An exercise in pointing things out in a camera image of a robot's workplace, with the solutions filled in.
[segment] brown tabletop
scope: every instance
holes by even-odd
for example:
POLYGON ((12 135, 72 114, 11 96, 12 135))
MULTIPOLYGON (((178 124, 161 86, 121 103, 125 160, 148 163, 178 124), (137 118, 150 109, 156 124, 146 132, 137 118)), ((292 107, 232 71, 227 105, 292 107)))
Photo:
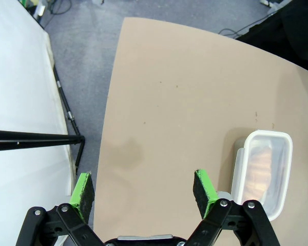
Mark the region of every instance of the brown tabletop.
MULTIPOLYGON (((188 238, 201 220, 194 170, 232 183, 233 145, 256 129, 288 133, 293 161, 282 245, 308 245, 308 71, 207 31, 126 18, 103 129, 94 230, 188 238)), ((238 241, 223 232, 216 245, 238 241)))

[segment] gray floor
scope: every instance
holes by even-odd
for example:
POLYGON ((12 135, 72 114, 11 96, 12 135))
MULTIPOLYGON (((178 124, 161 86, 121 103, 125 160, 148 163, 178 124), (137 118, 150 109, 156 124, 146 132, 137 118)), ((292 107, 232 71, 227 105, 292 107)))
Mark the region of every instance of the gray floor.
MULTIPOLYGON (((218 33, 223 28, 239 30, 268 11, 259 0, 105 0, 102 5, 101 1, 72 0, 71 10, 55 16, 46 27, 61 84, 86 137, 80 172, 91 171, 94 184, 107 93, 124 17, 153 18, 218 33)), ((60 11, 66 7, 68 1, 63 0, 60 11)), ((46 13, 42 24, 49 19, 46 13)), ((93 212, 89 224, 93 225, 93 212)), ((67 240, 64 245, 73 243, 67 240)))

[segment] power cord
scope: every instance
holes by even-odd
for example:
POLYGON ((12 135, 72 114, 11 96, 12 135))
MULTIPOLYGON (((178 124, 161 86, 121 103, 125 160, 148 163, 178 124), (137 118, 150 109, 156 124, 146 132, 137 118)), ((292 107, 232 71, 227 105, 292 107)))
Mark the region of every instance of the power cord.
POLYGON ((69 6, 68 6, 68 8, 67 8, 66 10, 62 11, 62 12, 59 12, 59 10, 60 10, 60 8, 61 8, 61 6, 62 6, 62 2, 63 2, 63 1, 64 1, 64 0, 61 0, 61 1, 60 1, 60 4, 59 4, 59 6, 58 6, 58 8, 57 8, 56 11, 54 11, 54 8, 55 8, 55 4, 57 3, 57 0, 47 1, 47 3, 48 3, 48 10, 49 10, 50 14, 52 15, 52 17, 51 17, 50 20, 46 23, 46 25, 43 26, 43 29, 45 29, 45 28, 49 25, 49 23, 52 21, 52 19, 53 19, 56 15, 65 14, 65 13, 67 13, 67 12, 72 8, 72 0, 68 0, 68 1, 69 1, 69 6))
POLYGON ((259 20, 256 20, 255 22, 252 22, 251 24, 246 25, 245 27, 241 28, 241 29, 238 30, 238 31, 234 31, 233 29, 230 29, 230 28, 224 28, 224 29, 220 30, 220 32, 218 32, 218 34, 221 34, 223 31, 229 31, 229 32, 232 32, 232 33, 225 34, 224 36, 233 36, 233 35, 235 35, 235 36, 233 37, 233 38, 235 39, 235 38, 237 38, 237 37, 243 35, 243 34, 239 34, 240 31, 244 30, 244 29, 247 28, 247 27, 252 26, 253 24, 255 24, 255 23, 257 23, 257 22, 259 22, 259 21, 261 21, 261 20, 263 20, 263 19, 266 19, 266 18, 272 16, 272 15, 275 14, 277 11, 278 11, 278 10, 276 10, 276 11, 274 11, 274 12, 272 12, 272 13, 266 15, 265 17, 263 17, 263 18, 261 18, 261 19, 259 19, 259 20))

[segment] white panel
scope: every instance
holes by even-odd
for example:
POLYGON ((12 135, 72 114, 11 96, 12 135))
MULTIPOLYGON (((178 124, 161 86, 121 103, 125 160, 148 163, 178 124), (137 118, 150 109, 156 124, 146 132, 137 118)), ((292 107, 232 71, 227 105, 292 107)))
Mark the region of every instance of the white panel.
MULTIPOLYGON (((67 134, 48 34, 17 0, 0 1, 0 130, 67 134)), ((27 210, 68 202, 69 146, 0 151, 0 245, 14 245, 27 210)))

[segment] food container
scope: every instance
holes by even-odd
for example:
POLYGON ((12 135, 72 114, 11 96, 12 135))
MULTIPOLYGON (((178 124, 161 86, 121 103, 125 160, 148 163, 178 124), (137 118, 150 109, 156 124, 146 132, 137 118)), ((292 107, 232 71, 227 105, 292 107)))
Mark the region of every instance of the food container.
POLYGON ((258 130, 236 141, 232 183, 235 203, 261 202, 270 221, 282 212, 292 160, 292 140, 283 132, 258 130))

